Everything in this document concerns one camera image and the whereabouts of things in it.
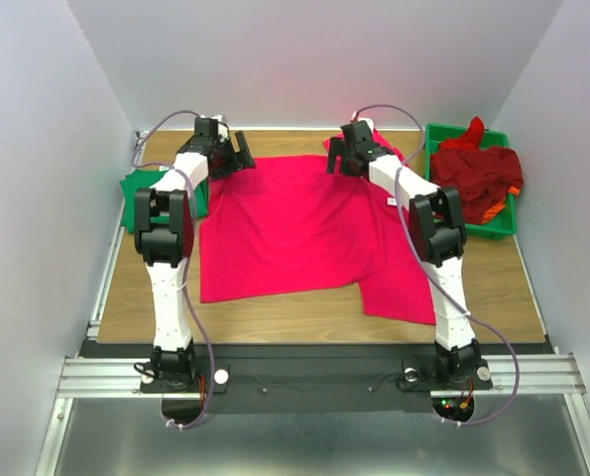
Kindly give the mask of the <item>pink t shirt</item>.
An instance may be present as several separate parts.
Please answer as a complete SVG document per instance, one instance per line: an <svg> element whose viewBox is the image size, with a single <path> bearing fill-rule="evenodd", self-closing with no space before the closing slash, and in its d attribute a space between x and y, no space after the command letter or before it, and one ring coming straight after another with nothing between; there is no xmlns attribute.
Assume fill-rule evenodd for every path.
<svg viewBox="0 0 590 476"><path fill-rule="evenodd" d="M358 286L365 314L433 325L429 284L390 195L322 155L259 158L210 183L200 299Z"/></svg>

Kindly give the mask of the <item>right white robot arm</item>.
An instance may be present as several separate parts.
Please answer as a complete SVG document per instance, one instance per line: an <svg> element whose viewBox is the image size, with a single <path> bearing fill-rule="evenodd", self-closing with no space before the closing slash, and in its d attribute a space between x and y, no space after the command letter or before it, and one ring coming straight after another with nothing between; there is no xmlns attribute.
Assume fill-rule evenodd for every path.
<svg viewBox="0 0 590 476"><path fill-rule="evenodd" d="M329 142L327 171L366 179L391 194L414 254L429 281L435 314L433 375L455 387L482 365L462 280L467 232L459 192L419 176L374 139L366 120L341 127Z"/></svg>

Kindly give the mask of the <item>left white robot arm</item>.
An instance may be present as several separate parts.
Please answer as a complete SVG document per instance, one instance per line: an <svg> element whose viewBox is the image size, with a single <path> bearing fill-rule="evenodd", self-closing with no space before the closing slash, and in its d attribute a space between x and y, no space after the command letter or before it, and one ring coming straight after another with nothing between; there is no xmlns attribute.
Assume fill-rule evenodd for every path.
<svg viewBox="0 0 590 476"><path fill-rule="evenodd" d="M195 188L225 179L255 161L245 136L221 115L197 116L193 134L162 178L134 194L134 241L148 273L154 302L155 336L150 362L138 364L143 386L185 392L204 381L195 364L193 336L185 316L187 271L195 237Z"/></svg>

